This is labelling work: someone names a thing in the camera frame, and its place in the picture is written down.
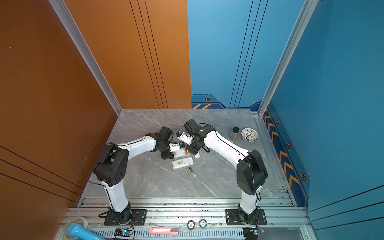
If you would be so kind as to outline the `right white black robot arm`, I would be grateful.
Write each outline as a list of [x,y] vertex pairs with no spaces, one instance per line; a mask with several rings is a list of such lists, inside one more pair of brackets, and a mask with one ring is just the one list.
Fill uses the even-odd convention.
[[184,124],[185,131],[178,131],[177,138],[186,143],[189,153],[196,155],[200,149],[215,151],[236,169],[236,182],[242,190],[238,216],[243,225],[257,223],[262,209],[258,206],[261,190],[268,177],[262,155],[257,150],[248,151],[222,137],[214,126],[198,124],[194,119]]

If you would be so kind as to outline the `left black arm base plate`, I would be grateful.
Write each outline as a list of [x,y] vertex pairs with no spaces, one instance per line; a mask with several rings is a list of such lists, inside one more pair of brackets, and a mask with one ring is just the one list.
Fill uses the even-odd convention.
[[104,225],[105,226],[143,226],[147,217],[145,209],[129,209],[122,213],[117,213],[109,208]]

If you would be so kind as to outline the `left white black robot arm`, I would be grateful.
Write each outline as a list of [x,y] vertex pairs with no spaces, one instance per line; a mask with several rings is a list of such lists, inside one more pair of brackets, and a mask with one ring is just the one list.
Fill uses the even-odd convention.
[[156,151],[161,153],[162,159],[172,159],[174,157],[170,148],[172,137],[172,130],[162,127],[158,133],[146,134],[128,143],[104,145],[93,169],[93,173],[100,181],[98,185],[105,189],[109,200],[108,211],[99,215],[105,219],[104,225],[134,225],[135,215],[123,184],[128,162],[143,153]]

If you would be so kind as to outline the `white remote control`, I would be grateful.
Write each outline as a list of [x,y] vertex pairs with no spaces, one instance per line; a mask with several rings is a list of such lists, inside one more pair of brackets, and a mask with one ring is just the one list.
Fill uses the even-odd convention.
[[179,149],[173,152],[174,158],[185,158],[189,156],[189,152],[186,149]]
[[194,159],[192,157],[179,158],[172,162],[173,169],[187,168],[194,164]]

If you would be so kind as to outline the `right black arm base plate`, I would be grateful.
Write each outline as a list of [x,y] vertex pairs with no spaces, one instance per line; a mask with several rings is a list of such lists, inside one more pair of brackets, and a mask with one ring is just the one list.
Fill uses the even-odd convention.
[[256,209],[250,215],[243,210],[239,209],[227,209],[226,210],[227,225],[259,225],[266,226],[267,217],[263,209]]

